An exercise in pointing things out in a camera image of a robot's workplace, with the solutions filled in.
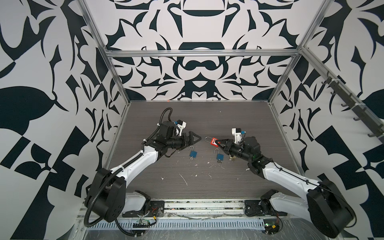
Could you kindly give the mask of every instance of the padlock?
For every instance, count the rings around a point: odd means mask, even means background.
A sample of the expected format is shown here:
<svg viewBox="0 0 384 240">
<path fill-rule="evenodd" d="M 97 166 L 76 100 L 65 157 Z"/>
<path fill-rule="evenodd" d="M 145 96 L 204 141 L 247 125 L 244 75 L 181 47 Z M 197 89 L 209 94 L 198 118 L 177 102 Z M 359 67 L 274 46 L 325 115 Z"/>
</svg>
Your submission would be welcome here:
<svg viewBox="0 0 384 240">
<path fill-rule="evenodd" d="M 189 156 L 190 156 L 189 160 L 193 160 L 193 158 L 196 157 L 197 152 L 193 151 L 193 149 L 194 149 L 193 146 L 189 146 L 188 151 L 189 151 L 190 147 L 192 147 L 192 151 L 191 151 L 191 153 L 189 154 Z"/>
<path fill-rule="evenodd" d="M 216 148 L 214 150 L 214 153 L 216 152 L 216 150 L 218 150 L 218 153 L 217 153 L 217 156 L 216 156 L 217 162 L 221 163 L 224 160 L 224 155 L 220 154 L 220 149 L 218 149 L 218 148 Z"/>
</svg>

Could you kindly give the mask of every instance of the patterned wall panel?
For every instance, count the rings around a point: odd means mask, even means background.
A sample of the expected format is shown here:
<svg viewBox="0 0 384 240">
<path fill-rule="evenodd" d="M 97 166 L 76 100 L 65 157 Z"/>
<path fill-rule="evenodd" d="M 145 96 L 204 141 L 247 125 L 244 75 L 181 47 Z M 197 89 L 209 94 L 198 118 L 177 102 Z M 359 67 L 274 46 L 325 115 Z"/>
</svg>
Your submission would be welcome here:
<svg viewBox="0 0 384 240">
<path fill-rule="evenodd" d="M 289 56 L 115 58 L 131 100 L 266 100 Z"/>
<path fill-rule="evenodd" d="M 322 81 L 301 57 L 274 102 L 279 121 L 305 175 L 334 182 L 354 209 L 357 223 L 344 236 L 384 237 L 384 145 Z"/>
<path fill-rule="evenodd" d="M 310 50 L 384 119 L 384 2 L 335 0 Z"/>
<path fill-rule="evenodd" d="M 322 0 L 87 0 L 109 49 L 295 48 Z"/>
<path fill-rule="evenodd" d="M 77 3 L 0 3 L 1 239 L 65 239 L 125 103 Z"/>
</svg>

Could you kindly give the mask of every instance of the padlock label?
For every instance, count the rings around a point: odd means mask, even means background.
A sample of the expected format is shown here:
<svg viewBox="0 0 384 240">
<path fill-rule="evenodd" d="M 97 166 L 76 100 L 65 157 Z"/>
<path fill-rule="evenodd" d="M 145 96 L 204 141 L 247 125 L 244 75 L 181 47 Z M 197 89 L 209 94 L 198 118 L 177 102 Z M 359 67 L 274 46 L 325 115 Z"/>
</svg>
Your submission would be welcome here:
<svg viewBox="0 0 384 240">
<path fill-rule="evenodd" d="M 217 147 L 216 140 L 217 140 L 217 138 L 214 138 L 214 137 L 213 137 L 212 140 L 211 140 L 211 145 Z"/>
</svg>

